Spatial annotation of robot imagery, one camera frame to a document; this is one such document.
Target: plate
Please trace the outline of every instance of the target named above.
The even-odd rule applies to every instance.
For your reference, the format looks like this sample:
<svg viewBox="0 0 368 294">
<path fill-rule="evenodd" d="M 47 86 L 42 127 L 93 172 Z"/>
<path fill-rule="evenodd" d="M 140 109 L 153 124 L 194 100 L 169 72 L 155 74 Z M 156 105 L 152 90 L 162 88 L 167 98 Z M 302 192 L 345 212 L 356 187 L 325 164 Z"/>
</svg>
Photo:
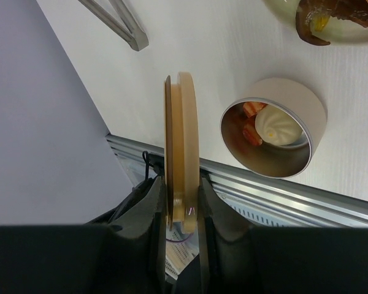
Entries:
<svg viewBox="0 0 368 294">
<path fill-rule="evenodd" d="M 296 30 L 296 10 L 300 0 L 263 0 L 270 11 L 284 24 Z M 331 42 L 331 45 L 368 43 L 368 29 L 349 20 L 331 17 L 322 32 L 313 35 Z"/>
<path fill-rule="evenodd" d="M 177 84 L 165 81 L 165 183 L 168 224 L 181 222 L 183 233 L 196 228 L 199 177 L 195 90 L 191 74 L 180 72 Z"/>
</svg>

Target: food on plate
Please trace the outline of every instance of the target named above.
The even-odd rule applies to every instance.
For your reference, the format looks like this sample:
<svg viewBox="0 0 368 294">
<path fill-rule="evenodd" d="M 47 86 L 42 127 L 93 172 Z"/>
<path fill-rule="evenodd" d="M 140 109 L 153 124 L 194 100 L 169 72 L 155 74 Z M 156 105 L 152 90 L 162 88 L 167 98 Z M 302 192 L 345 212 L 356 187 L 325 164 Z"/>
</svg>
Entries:
<svg viewBox="0 0 368 294">
<path fill-rule="evenodd" d="M 244 138 L 253 146 L 262 145 L 263 141 L 255 129 L 255 119 L 248 118 L 243 128 Z"/>
<path fill-rule="evenodd" d="M 261 111 L 266 105 L 266 103 L 262 102 L 249 101 L 244 103 L 243 109 L 247 117 L 251 118 Z"/>
<path fill-rule="evenodd" d="M 271 105 L 256 115 L 255 130 L 262 141 L 275 146 L 292 144 L 302 133 L 301 126 L 289 114 Z"/>
<path fill-rule="evenodd" d="M 312 45 L 330 45 L 311 31 L 312 26 L 316 31 L 322 31 L 329 17 L 350 20 L 368 28 L 368 0 L 300 0 L 296 12 L 299 37 Z"/>
</svg>

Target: wall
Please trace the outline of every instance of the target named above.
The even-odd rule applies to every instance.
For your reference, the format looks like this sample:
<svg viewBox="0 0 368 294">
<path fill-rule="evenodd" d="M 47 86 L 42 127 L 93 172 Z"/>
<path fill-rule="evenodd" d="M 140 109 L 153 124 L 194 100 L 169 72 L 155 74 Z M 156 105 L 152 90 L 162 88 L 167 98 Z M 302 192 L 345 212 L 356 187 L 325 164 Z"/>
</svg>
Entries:
<svg viewBox="0 0 368 294">
<path fill-rule="evenodd" d="M 35 0 L 0 1 L 0 224 L 86 222 L 131 183 Z"/>
</svg>

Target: metal bracket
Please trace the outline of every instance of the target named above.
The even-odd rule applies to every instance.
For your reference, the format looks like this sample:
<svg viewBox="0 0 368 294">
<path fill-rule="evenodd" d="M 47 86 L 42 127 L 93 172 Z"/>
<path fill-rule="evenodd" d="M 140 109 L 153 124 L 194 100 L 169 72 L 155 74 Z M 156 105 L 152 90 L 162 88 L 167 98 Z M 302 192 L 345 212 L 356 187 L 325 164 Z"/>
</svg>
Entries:
<svg viewBox="0 0 368 294">
<path fill-rule="evenodd" d="M 109 0 L 109 2 L 120 16 L 126 28 L 102 8 L 96 0 L 79 0 L 79 2 L 126 41 L 133 50 L 141 51 L 141 49 L 148 46 L 146 33 L 137 24 L 123 0 Z"/>
</svg>

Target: bowl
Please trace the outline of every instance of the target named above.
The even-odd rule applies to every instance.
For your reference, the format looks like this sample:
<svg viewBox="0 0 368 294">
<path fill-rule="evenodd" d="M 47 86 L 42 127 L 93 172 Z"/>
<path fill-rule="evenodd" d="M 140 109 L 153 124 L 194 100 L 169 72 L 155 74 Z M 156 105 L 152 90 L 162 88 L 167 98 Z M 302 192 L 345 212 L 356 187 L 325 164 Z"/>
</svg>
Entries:
<svg viewBox="0 0 368 294">
<path fill-rule="evenodd" d="M 300 83 L 270 78 L 255 83 L 223 113 L 221 136 L 230 153 L 246 168 L 269 178 L 289 178 L 304 171 L 310 163 L 326 129 L 326 111 L 319 98 Z M 283 110 L 302 129 L 290 145 L 251 145 L 242 130 L 247 120 L 245 102 L 263 102 Z"/>
</svg>

